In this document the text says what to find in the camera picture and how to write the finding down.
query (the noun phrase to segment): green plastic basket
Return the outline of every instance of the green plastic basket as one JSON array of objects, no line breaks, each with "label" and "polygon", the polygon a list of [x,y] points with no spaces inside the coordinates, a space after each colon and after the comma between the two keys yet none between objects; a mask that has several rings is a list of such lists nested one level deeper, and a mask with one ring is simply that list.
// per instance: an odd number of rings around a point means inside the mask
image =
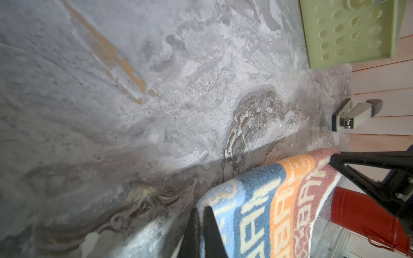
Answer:
[{"label": "green plastic basket", "polygon": [[392,58],[407,0],[300,0],[310,67]]}]

